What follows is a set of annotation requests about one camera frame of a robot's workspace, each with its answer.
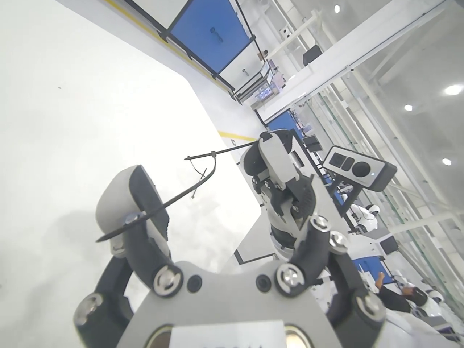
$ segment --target black frame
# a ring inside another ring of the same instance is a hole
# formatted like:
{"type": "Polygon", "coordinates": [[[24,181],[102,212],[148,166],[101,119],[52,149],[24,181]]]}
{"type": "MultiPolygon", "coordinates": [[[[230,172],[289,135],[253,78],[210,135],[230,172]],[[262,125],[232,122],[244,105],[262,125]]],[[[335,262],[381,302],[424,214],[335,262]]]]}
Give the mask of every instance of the black frame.
{"type": "Polygon", "coordinates": [[[238,0],[234,0],[235,3],[237,4],[237,8],[239,9],[240,11],[240,14],[242,15],[244,21],[245,21],[245,24],[250,32],[250,40],[248,42],[248,44],[242,48],[242,50],[240,50],[235,56],[234,58],[232,58],[229,63],[227,63],[227,65],[222,68],[222,70],[220,70],[219,72],[215,72],[209,65],[207,65],[199,56],[197,56],[193,51],[191,51],[186,45],[184,45],[184,43],[182,43],[178,38],[176,38],[176,36],[174,36],[172,33],[171,33],[171,30],[174,28],[174,26],[176,25],[176,23],[180,20],[180,18],[182,17],[182,15],[185,13],[185,11],[189,8],[189,6],[191,5],[191,3],[194,1],[194,0],[188,0],[187,3],[185,3],[185,5],[182,7],[181,11],[177,14],[177,16],[175,17],[174,21],[169,25],[169,28],[164,28],[163,25],[161,25],[158,21],[156,21],[152,16],[150,16],[145,10],[143,10],[138,4],[136,4],[136,2],[134,2],[133,0],[123,0],[126,4],[128,4],[132,9],[134,9],[137,13],[139,13],[142,17],[144,17],[154,28],[155,30],[158,32],[158,35],[160,38],[162,38],[165,42],[167,42],[167,39],[169,38],[171,41],[173,41],[179,48],[181,48],[182,50],[184,50],[184,52],[187,54],[187,56],[190,58],[190,59],[194,59],[198,64],[200,64],[203,68],[205,68],[209,74],[211,75],[212,78],[214,79],[217,79],[219,80],[222,84],[224,84],[224,86],[227,86],[227,88],[229,88],[230,90],[230,93],[234,93],[234,91],[236,90],[235,87],[233,87],[229,82],[227,82],[223,77],[220,76],[220,73],[222,73],[224,71],[224,69],[229,66],[233,60],[235,60],[235,58],[237,58],[237,56],[242,53],[249,45],[251,45],[251,43],[255,43],[258,51],[260,52],[260,55],[262,56],[262,59],[264,59],[264,56],[260,50],[260,47],[259,45],[257,44],[257,41],[256,41],[256,36],[253,34],[251,28],[250,28],[250,25],[248,24],[248,21],[247,21],[247,18],[245,17],[243,11],[242,11],[242,8],[240,7],[239,5],[239,2],[238,0]]]}

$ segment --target monitor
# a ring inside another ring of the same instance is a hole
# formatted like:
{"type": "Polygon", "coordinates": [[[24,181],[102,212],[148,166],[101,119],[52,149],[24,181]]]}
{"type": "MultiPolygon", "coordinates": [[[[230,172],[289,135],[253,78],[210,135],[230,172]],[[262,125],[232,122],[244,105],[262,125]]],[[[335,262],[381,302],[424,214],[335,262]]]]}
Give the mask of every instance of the monitor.
{"type": "Polygon", "coordinates": [[[272,83],[272,78],[274,78],[274,73],[272,73],[272,70],[269,70],[269,73],[267,74],[267,77],[266,77],[266,81],[269,84],[269,86],[272,83]]]}
{"type": "Polygon", "coordinates": [[[261,75],[263,77],[266,77],[267,72],[269,71],[269,69],[270,69],[269,61],[266,61],[264,63],[264,65],[262,66],[262,68],[261,68],[261,71],[260,71],[261,75]]]}
{"type": "Polygon", "coordinates": [[[303,143],[310,153],[314,153],[315,151],[322,151],[322,146],[320,145],[316,136],[307,136],[303,138],[303,143]]]}

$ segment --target yellow tape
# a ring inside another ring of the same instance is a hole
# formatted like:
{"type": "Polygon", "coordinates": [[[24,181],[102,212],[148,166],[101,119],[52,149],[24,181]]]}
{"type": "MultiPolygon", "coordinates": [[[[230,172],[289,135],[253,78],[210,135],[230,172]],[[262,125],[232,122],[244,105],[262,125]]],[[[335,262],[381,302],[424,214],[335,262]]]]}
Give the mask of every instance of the yellow tape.
{"type": "Polygon", "coordinates": [[[243,141],[249,141],[249,142],[254,142],[256,140],[255,138],[239,136],[238,134],[233,134],[233,133],[225,133],[224,131],[218,131],[218,133],[223,138],[242,139],[243,141]]]}
{"type": "Polygon", "coordinates": [[[170,43],[165,42],[162,38],[159,37],[158,32],[156,30],[152,30],[150,27],[146,26],[143,22],[135,18],[133,15],[131,15],[129,12],[124,10],[122,7],[117,5],[113,0],[104,0],[107,2],[109,5],[114,7],[118,12],[122,13],[124,16],[126,16],[129,20],[134,22],[136,25],[138,25],[140,28],[145,30],[147,33],[152,35],[156,41],[161,43],[163,46],[169,48],[172,52],[176,53],[179,57],[181,57],[184,61],[187,61],[190,65],[192,65],[194,68],[196,68],[200,73],[202,73],[204,76],[208,77],[211,81],[213,81],[219,88],[222,90],[227,91],[227,89],[222,86],[219,82],[217,82],[207,71],[205,71],[203,68],[201,68],[197,63],[192,61],[189,57],[187,57],[184,53],[182,53],[180,50],[176,49],[174,46],[172,46],[170,43]]]}

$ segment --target blue wall panel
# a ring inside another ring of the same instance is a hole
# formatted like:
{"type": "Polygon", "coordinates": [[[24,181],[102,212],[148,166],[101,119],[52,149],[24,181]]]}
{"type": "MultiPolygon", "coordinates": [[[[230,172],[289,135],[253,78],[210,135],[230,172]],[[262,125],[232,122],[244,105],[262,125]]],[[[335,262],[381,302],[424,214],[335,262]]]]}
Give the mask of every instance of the blue wall panel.
{"type": "Polygon", "coordinates": [[[250,41],[229,0],[193,0],[171,33],[215,72],[250,41]]]}
{"type": "Polygon", "coordinates": [[[278,130],[278,129],[286,129],[292,130],[295,129],[298,136],[303,139],[303,133],[301,132],[300,128],[297,126],[295,120],[293,119],[292,114],[290,111],[285,111],[284,113],[280,114],[280,116],[275,117],[272,121],[267,124],[269,130],[278,130]]]}
{"type": "Polygon", "coordinates": [[[353,263],[355,264],[358,271],[360,271],[359,266],[361,266],[364,272],[370,272],[374,280],[377,280],[379,272],[383,272],[385,274],[383,283],[393,283],[393,278],[388,274],[378,256],[361,257],[359,259],[353,260],[353,263]]]}

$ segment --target person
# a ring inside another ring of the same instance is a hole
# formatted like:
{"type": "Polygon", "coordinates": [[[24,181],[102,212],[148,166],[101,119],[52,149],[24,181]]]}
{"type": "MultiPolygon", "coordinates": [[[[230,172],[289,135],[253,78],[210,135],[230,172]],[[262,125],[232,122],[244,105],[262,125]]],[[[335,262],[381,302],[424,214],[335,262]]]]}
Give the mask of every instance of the person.
{"type": "Polygon", "coordinates": [[[400,295],[389,290],[383,285],[384,278],[385,274],[383,272],[379,272],[376,280],[376,287],[378,288],[377,296],[383,302],[383,305],[389,310],[410,313],[412,307],[408,300],[415,303],[418,307],[423,307],[425,303],[427,303],[427,294],[419,288],[403,287],[401,289],[402,294],[400,295]]]}

